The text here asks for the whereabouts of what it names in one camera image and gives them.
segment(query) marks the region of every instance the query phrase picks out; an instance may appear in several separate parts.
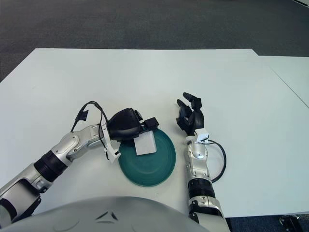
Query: black cable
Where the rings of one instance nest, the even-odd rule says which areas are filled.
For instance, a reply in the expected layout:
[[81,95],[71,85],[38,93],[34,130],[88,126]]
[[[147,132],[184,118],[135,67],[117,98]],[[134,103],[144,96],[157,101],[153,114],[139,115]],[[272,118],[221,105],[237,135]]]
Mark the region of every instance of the black cable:
[[89,101],[89,102],[87,102],[85,105],[83,105],[82,108],[79,110],[79,112],[78,112],[78,114],[77,114],[77,116],[76,116],[75,122],[74,122],[74,124],[73,124],[73,127],[72,127],[72,129],[71,129],[71,132],[74,130],[74,128],[75,128],[77,122],[80,120],[79,117],[80,117],[80,115],[84,112],[84,109],[85,109],[88,105],[90,105],[90,104],[94,105],[96,108],[98,108],[98,109],[101,111],[101,113],[104,115],[105,121],[106,121],[106,123],[107,123],[108,120],[107,120],[106,114],[105,114],[104,110],[102,109],[102,107],[101,107],[96,101]]
[[108,122],[108,120],[107,120],[107,117],[106,117],[106,114],[105,114],[103,108],[102,108],[96,101],[89,101],[89,102],[87,102],[85,105],[82,106],[82,108],[80,109],[80,111],[78,112],[78,114],[77,114],[77,116],[76,116],[76,118],[75,118],[75,122],[74,122],[74,124],[73,124],[73,126],[72,126],[71,132],[73,132],[73,130],[74,130],[76,124],[78,123],[78,121],[80,121],[80,116],[81,116],[81,114],[84,112],[84,109],[85,109],[89,104],[94,105],[97,109],[99,109],[99,110],[101,111],[101,119],[100,119],[100,123],[99,123],[99,127],[98,127],[98,137],[99,137],[101,143],[103,144],[104,149],[106,150],[106,146],[105,146],[105,144],[104,144],[104,142],[103,142],[103,140],[102,140],[101,134],[100,134],[100,129],[102,130],[102,133],[103,133],[103,129],[102,129],[102,119],[103,119],[103,116],[104,116],[105,121],[106,121],[106,124],[105,124],[106,127],[107,127],[107,122]]
[[223,173],[224,173],[224,171],[226,169],[226,153],[225,153],[223,147],[219,143],[217,143],[214,140],[210,140],[210,139],[208,141],[211,142],[210,144],[216,144],[221,149],[222,155],[223,155],[223,159],[224,159],[224,164],[223,164],[223,168],[222,168],[221,172],[219,173],[219,175],[217,175],[214,179],[211,180],[214,183],[214,182],[218,181],[221,178],[221,176],[223,175]]

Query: robotic hand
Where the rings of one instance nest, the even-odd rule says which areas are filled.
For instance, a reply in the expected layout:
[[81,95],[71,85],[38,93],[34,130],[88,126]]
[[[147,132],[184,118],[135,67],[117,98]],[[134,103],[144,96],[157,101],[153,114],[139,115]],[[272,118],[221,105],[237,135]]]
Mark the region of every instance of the robotic hand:
[[[184,143],[187,145],[185,152],[186,178],[189,190],[189,217],[209,228],[214,225],[214,231],[229,231],[219,201],[215,198],[212,183],[218,180],[226,166],[226,155],[222,146],[215,141],[208,140],[209,133],[204,128],[204,116],[200,108],[201,98],[189,93],[183,96],[192,104],[192,109],[181,100],[177,100],[180,106],[179,117],[176,119],[180,128],[187,133]],[[208,167],[208,152],[206,145],[217,144],[224,156],[225,164],[221,173],[215,179],[211,179]]]
[[[84,109],[89,104],[101,111],[100,123],[81,131],[73,131],[79,120],[86,121],[88,111]],[[41,202],[40,193],[46,192],[75,159],[97,143],[103,144],[107,159],[113,163],[121,154],[112,147],[111,139],[132,139],[158,126],[154,117],[140,123],[141,120],[139,112],[132,108],[124,109],[107,120],[98,103],[91,101],[85,104],[79,111],[71,132],[0,189],[0,228],[31,216]]]

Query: green plate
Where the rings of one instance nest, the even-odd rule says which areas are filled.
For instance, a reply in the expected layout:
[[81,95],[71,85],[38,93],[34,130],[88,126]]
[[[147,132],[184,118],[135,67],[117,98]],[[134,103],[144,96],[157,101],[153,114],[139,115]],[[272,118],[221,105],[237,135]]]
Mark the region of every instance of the green plate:
[[122,142],[119,147],[119,164],[122,172],[140,186],[155,186],[165,181],[173,172],[176,152],[170,138],[161,130],[154,131],[156,152],[136,155],[134,141]]

